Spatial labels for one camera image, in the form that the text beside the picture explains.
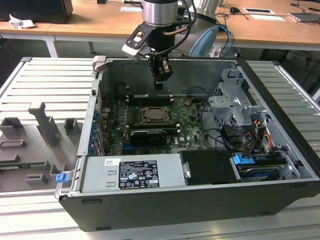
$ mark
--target power supply label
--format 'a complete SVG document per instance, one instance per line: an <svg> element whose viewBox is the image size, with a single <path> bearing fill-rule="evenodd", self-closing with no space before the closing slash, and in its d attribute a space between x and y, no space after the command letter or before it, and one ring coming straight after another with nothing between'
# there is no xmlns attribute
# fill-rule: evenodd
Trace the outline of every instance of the power supply label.
<svg viewBox="0 0 320 240"><path fill-rule="evenodd" d="M158 187L159 175L156 160L120 162L119 188L121 190Z"/></svg>

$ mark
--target blue expansion clip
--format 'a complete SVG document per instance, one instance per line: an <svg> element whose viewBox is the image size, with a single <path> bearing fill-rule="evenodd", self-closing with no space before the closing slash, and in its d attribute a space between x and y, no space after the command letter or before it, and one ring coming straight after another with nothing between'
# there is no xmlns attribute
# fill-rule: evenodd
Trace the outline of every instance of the blue expansion clip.
<svg viewBox="0 0 320 240"><path fill-rule="evenodd" d="M243 158L242 154L236 154L235 156L232 157L235 165L238 164L255 164L255 160L253 159L252 156L250 158Z"/></svg>
<svg viewBox="0 0 320 240"><path fill-rule="evenodd" d="M69 183L69 173L58 173L55 177L55 182L59 183Z"/></svg>

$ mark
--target motherboard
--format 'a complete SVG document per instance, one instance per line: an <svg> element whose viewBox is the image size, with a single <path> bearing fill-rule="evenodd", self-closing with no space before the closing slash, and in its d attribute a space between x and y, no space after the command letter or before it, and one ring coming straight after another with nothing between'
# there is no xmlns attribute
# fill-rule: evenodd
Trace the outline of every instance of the motherboard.
<svg viewBox="0 0 320 240"><path fill-rule="evenodd" d="M209 149L200 124L201 104L190 97L110 101L102 110L106 155Z"/></svg>

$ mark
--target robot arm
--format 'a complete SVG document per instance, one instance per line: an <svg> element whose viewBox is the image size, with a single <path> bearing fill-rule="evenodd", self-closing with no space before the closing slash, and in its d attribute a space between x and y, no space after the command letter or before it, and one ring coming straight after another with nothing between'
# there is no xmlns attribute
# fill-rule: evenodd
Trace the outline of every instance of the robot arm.
<svg viewBox="0 0 320 240"><path fill-rule="evenodd" d="M210 27L216 21L214 12L217 0L196 0L197 7L194 0L191 0L190 9L186 0L181 1L183 7L178 6L178 0L142 0L144 22L134 30L122 47L131 59L140 60L143 57L149 59L149 68L156 90L161 90L163 87L161 82L173 74L168 64L168 54L186 41L197 18L204 18L201 21L206 24L209 19ZM179 36L177 37L179 41L175 44L176 36Z"/></svg>

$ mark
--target desk leg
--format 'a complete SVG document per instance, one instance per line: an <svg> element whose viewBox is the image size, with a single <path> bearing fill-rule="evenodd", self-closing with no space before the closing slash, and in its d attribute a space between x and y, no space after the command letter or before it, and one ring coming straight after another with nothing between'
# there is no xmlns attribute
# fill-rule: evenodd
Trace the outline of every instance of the desk leg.
<svg viewBox="0 0 320 240"><path fill-rule="evenodd" d="M88 43L89 43L90 53L91 54L96 53L95 48L94 48L94 43L92 41L88 41Z"/></svg>
<svg viewBox="0 0 320 240"><path fill-rule="evenodd" d="M315 92L312 98L317 104L320 102L320 88Z"/></svg>
<svg viewBox="0 0 320 240"><path fill-rule="evenodd" d="M44 36L43 40L46 43L46 46L49 50L51 58L59 58L60 54L58 52L57 42L55 41L54 36Z"/></svg>

